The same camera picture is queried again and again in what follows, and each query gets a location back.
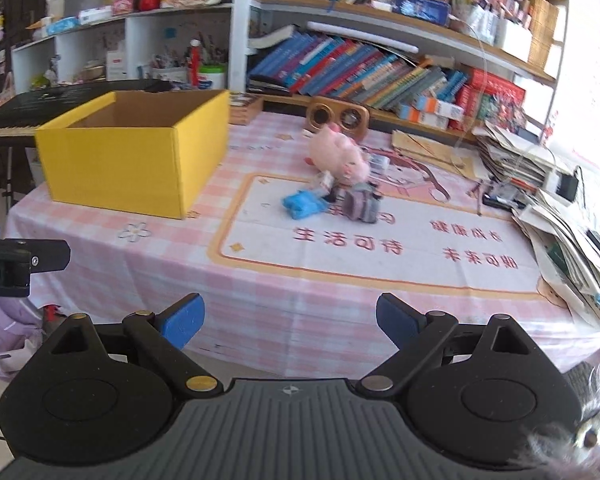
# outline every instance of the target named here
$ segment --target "paper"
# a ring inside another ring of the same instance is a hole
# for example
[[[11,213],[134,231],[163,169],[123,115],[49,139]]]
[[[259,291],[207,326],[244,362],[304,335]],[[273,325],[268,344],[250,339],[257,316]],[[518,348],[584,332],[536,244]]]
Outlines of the paper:
[[[254,178],[219,244],[223,263],[440,294],[538,293],[538,264],[513,222],[393,197],[382,200],[376,224],[351,221],[339,206],[295,221],[281,200],[300,186],[284,177]]]

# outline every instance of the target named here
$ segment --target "black device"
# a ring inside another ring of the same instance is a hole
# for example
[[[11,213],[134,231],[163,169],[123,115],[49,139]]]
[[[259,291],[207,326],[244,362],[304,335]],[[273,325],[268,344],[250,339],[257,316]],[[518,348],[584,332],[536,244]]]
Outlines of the black device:
[[[0,399],[15,457],[0,480],[545,480],[512,464],[525,431],[580,418],[574,391],[506,314],[459,324],[383,294],[378,326],[398,351],[362,380],[225,391],[160,335],[181,308],[68,318]],[[452,362],[460,354],[471,357]]]
[[[64,270],[70,257],[64,240],[0,240],[0,296],[26,298],[32,274]]]

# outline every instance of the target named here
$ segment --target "blue gripper pad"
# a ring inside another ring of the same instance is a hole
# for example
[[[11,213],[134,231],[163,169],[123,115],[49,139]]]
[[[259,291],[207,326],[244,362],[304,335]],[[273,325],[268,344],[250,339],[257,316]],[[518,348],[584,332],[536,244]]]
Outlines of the blue gripper pad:
[[[189,294],[156,316],[156,328],[169,343],[182,350],[205,322],[205,302]]]
[[[424,329],[427,317],[392,294],[381,294],[376,303],[376,323],[402,350]]]

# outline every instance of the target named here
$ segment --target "figurine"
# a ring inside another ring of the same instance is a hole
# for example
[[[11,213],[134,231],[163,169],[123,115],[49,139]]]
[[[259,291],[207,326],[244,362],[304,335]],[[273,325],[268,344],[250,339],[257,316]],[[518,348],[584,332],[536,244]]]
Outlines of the figurine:
[[[354,186],[366,182],[371,172],[370,155],[340,131],[335,123],[325,126],[309,142],[310,163],[329,171],[340,183]]]
[[[360,220],[367,224],[378,222],[380,201],[383,195],[374,184],[358,184],[348,190],[342,201],[342,212],[350,220]]]
[[[287,196],[282,200],[282,205],[294,220],[322,213],[329,208],[329,204],[308,190],[298,191],[295,195]]]

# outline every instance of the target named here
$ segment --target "storage box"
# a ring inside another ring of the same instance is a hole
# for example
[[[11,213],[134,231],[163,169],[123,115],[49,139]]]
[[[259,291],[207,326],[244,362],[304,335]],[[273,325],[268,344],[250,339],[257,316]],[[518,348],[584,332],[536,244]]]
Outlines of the storage box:
[[[505,18],[498,18],[498,29],[493,46],[501,48],[507,54],[511,54],[526,63],[531,51],[531,39],[531,31],[526,30],[522,25]]]
[[[126,80],[126,54],[123,50],[107,52],[107,81]]]
[[[231,124],[246,126],[262,111],[264,98],[251,94],[231,94]]]
[[[229,92],[110,92],[44,124],[53,200],[184,218],[226,152]]]

